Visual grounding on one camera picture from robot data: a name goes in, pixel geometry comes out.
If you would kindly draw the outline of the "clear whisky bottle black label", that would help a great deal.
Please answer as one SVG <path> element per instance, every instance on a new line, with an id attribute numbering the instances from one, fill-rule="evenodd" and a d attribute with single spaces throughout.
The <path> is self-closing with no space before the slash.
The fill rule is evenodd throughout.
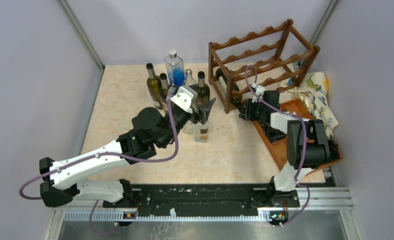
<path id="1" fill-rule="evenodd" d="M 208 111 L 205 107 L 205 103 L 198 102 L 196 103 L 196 116 L 197 121 L 195 122 L 194 128 L 194 140 L 199 143 L 208 142 Z"/>

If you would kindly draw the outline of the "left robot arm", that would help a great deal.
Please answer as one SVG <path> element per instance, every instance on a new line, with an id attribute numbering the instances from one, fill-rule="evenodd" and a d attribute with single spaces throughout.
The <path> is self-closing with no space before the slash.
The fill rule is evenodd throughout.
<path id="1" fill-rule="evenodd" d="M 88 177 L 114 167 L 155 162 L 156 148 L 165 149 L 187 122 L 206 123 L 216 99 L 186 112 L 172 103 L 172 114 L 161 115 L 154 107 L 142 109 L 132 118 L 133 129 L 107 145 L 62 161 L 40 160 L 40 195 L 47 207 L 64 206 L 73 200 L 103 201 L 106 208 L 128 207 L 135 199 L 130 181 L 106 182 Z"/>

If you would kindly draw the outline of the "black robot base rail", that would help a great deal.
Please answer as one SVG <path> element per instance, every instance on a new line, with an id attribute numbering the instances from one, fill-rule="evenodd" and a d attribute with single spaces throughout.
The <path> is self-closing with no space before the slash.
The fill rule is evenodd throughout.
<path id="1" fill-rule="evenodd" d="M 297 191 L 279 193 L 269 183 L 133 184 L 125 200 L 103 202 L 107 209 L 132 208 L 140 217 L 250 217 L 258 208 L 300 207 Z"/>

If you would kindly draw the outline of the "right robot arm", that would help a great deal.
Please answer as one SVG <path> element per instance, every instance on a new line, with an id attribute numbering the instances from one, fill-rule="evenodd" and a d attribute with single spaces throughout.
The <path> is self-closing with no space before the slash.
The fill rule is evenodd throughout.
<path id="1" fill-rule="evenodd" d="M 295 190 L 309 172 L 330 161 L 328 139 L 320 120 L 307 119 L 280 110 L 279 92 L 266 90 L 238 105 L 239 117 L 265 125 L 269 142 L 286 140 L 286 161 L 271 180 L 266 199 L 272 206 L 281 205 L 286 193 Z"/>

